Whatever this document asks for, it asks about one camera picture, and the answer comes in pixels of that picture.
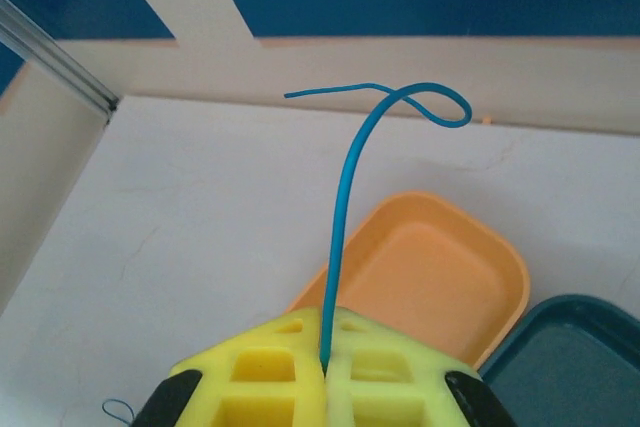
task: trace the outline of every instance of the teal tray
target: teal tray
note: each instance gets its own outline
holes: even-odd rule
[[[518,427],[640,426],[640,322],[594,297],[538,305],[480,374]]]

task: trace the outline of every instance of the orange tray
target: orange tray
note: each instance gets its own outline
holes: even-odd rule
[[[327,266],[287,312],[322,304]],[[344,248],[338,305],[478,368],[529,300],[526,265],[500,235],[434,195],[382,202]]]

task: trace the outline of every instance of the white shelf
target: white shelf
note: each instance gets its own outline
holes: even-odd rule
[[[112,426],[104,398],[139,409],[174,362],[279,315],[326,259],[362,119],[126,99],[0,318],[0,425]],[[515,245],[532,303],[582,292],[640,316],[638,185],[639,138],[387,118],[349,230],[432,191]]]

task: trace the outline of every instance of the yellow plastic piece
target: yellow plastic piece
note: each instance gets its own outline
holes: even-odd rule
[[[326,381],[320,310],[301,309],[177,364],[203,376],[177,427],[468,427],[445,383],[466,364],[347,309]]]
[[[203,373],[176,427],[324,427],[320,314],[301,309],[186,359]]]
[[[468,365],[338,308],[326,378],[330,427],[468,427],[445,383]]]

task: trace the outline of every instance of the white surface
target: white surface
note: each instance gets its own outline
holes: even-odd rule
[[[640,132],[638,39],[325,38],[265,47],[232,0],[147,1],[176,43],[64,43],[117,92],[280,104],[283,92],[315,86],[433,81],[468,97],[478,118]],[[373,98],[288,105],[367,111]]]
[[[326,259],[362,117],[129,98],[0,318],[0,425],[115,426],[170,366],[278,315]],[[349,231],[433,191],[503,233],[533,301],[585,292],[640,316],[640,139],[383,119]]]
[[[106,123],[37,68],[23,68],[15,82],[0,115],[0,313]]]

